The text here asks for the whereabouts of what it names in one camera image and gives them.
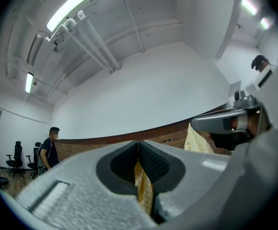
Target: ceiling light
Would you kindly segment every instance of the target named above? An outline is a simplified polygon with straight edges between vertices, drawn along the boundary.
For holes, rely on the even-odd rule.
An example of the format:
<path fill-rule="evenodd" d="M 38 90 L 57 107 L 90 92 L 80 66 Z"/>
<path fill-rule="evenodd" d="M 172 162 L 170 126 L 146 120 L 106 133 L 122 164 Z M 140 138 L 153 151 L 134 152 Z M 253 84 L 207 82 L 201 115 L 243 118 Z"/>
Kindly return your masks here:
<path fill-rule="evenodd" d="M 60 22 L 84 0 L 67 0 L 49 20 L 46 27 L 52 32 Z"/>
<path fill-rule="evenodd" d="M 32 82 L 33 82 L 33 74 L 28 72 L 27 73 L 27 79 L 26 79 L 26 88 L 25 88 L 25 91 L 27 93 L 30 93 L 30 89 L 32 87 Z"/>
<path fill-rule="evenodd" d="M 242 5 L 246 7 L 253 15 L 257 13 L 257 9 L 248 0 L 242 0 Z"/>
<path fill-rule="evenodd" d="M 267 19 L 266 18 L 263 18 L 262 20 L 261 20 L 261 24 L 263 25 L 263 27 L 265 28 L 265 29 L 267 29 L 267 28 L 269 28 L 269 22 L 267 21 Z"/>

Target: chair armrest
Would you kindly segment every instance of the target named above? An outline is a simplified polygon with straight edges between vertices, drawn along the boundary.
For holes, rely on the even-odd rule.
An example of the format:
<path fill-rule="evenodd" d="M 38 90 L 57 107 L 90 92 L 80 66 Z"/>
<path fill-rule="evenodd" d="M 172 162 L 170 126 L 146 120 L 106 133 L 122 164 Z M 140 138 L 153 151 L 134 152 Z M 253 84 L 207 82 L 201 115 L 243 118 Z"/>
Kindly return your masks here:
<path fill-rule="evenodd" d="M 29 163 L 31 163 L 31 161 L 30 161 L 30 157 L 31 157 L 31 156 L 30 156 L 30 155 L 26 155 L 26 157 L 28 157 Z"/>

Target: man in dark shirt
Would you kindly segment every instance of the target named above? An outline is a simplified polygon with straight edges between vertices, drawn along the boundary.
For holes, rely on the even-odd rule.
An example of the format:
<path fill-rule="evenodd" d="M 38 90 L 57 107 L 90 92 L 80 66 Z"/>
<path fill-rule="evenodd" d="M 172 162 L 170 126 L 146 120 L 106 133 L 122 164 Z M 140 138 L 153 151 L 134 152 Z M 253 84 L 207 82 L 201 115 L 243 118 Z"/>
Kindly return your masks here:
<path fill-rule="evenodd" d="M 57 127 L 51 127 L 49 130 L 49 138 L 43 142 L 41 149 L 41 159 L 48 170 L 59 163 L 58 155 L 55 147 L 55 140 L 58 139 L 58 133 L 60 129 Z"/>

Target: black cap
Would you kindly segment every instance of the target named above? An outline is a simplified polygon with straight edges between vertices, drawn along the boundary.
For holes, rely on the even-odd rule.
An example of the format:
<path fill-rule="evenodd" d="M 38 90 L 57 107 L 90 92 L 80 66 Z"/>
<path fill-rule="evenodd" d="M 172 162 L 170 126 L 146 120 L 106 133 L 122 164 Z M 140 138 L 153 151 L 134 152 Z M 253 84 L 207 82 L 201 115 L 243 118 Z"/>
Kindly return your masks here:
<path fill-rule="evenodd" d="M 256 67 L 256 70 L 259 70 L 261 68 L 261 64 L 263 61 L 266 61 L 267 59 L 263 55 L 258 55 L 252 62 L 252 69 Z"/>
<path fill-rule="evenodd" d="M 57 128 L 57 127 L 51 127 L 51 128 L 49 129 L 49 132 L 52 132 L 52 131 L 54 131 L 54 130 L 56 130 L 57 132 L 60 131 L 60 129 Z"/>

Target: yellow patterned fabric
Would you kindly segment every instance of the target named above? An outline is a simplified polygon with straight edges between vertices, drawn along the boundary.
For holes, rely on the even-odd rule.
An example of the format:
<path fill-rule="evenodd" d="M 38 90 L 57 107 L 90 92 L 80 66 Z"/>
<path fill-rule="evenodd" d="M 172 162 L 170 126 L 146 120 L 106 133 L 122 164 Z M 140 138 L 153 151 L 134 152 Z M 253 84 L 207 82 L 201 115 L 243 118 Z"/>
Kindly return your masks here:
<path fill-rule="evenodd" d="M 187 139 L 185 142 L 185 150 L 213 153 L 213 150 L 206 139 L 189 124 Z M 138 187 L 138 202 L 144 211 L 150 215 L 153 204 L 153 187 L 144 172 L 139 161 L 134 168 L 135 185 Z"/>

